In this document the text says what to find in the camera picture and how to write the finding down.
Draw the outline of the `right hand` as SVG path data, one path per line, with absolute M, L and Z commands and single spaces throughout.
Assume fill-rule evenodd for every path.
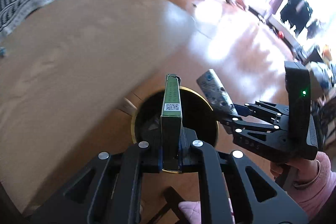
M 271 162 L 270 171 L 276 184 L 283 190 L 289 189 L 294 182 L 308 183 L 313 181 L 319 170 L 317 153 L 315 155 L 290 158 L 289 154 L 272 153 L 268 156 Z

